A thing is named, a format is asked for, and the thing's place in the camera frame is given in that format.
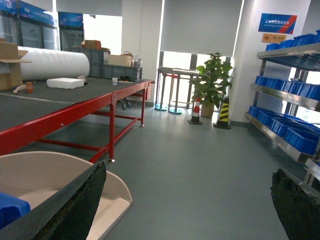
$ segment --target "orange sign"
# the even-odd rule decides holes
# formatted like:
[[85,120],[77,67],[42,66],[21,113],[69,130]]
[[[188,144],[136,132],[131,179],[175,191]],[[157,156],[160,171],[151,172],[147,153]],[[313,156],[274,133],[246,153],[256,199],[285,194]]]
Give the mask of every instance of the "orange sign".
[[286,38],[287,38],[287,35],[285,34],[264,33],[262,36],[262,42],[279,44],[282,41],[286,40]]

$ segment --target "bubble wrap roll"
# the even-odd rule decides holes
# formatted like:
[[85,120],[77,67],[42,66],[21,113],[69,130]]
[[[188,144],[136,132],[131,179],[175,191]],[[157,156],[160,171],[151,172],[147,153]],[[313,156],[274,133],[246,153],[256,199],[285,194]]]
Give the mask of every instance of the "bubble wrap roll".
[[89,60],[83,53],[24,46],[18,49],[28,51],[22,59],[31,61],[21,64],[22,80],[86,77],[90,71]]

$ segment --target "red table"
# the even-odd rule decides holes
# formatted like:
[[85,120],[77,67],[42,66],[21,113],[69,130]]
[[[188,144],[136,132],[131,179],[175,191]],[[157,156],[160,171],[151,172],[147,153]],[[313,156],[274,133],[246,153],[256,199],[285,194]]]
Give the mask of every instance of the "red table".
[[[29,95],[27,93],[13,95],[10,91],[0,91],[0,126],[2,126],[0,127],[0,155],[9,154],[33,141],[40,141],[96,151],[97,153],[90,159],[91,163],[95,163],[104,153],[109,153],[109,161],[114,162],[115,143],[137,121],[140,121],[141,126],[144,126],[145,101],[150,97],[150,89],[153,83],[152,80],[139,80],[133,83],[119,82],[117,86],[113,86],[109,79],[96,78],[89,79],[88,85],[79,87],[78,89],[49,88],[44,82],[36,82],[33,85],[33,93]],[[117,101],[128,96],[139,96],[142,98],[141,116],[116,115],[115,108]],[[38,109],[37,105],[42,106],[43,111],[40,111],[42,115],[38,115],[30,120],[28,119],[28,110],[26,107],[22,109],[22,105],[35,109]],[[110,106],[109,112],[100,110],[108,105]],[[46,110],[50,111],[51,109],[52,111],[52,108],[55,109],[55,107],[58,110],[46,113]],[[42,138],[89,114],[110,118],[109,143],[107,145],[82,145]],[[117,135],[115,135],[115,118],[131,120]],[[7,128],[11,122],[13,122],[13,126]]]

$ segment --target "roller blind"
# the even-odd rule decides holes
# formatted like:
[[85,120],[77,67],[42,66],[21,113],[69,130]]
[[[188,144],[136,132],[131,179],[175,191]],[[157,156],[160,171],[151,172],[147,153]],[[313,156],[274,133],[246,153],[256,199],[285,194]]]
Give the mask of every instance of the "roller blind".
[[122,0],[56,0],[58,12],[122,16]]
[[161,50],[232,56],[242,0],[165,0]]

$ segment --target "refrigerator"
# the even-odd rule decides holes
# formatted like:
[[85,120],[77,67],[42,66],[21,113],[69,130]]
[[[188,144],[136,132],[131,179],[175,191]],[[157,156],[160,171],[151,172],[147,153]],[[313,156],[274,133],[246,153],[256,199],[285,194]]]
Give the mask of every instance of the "refrigerator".
[[60,49],[73,52],[84,40],[84,17],[82,13],[58,12]]
[[16,0],[0,0],[0,38],[19,44]]
[[53,13],[24,1],[18,2],[20,45],[24,47],[58,50],[58,28]]

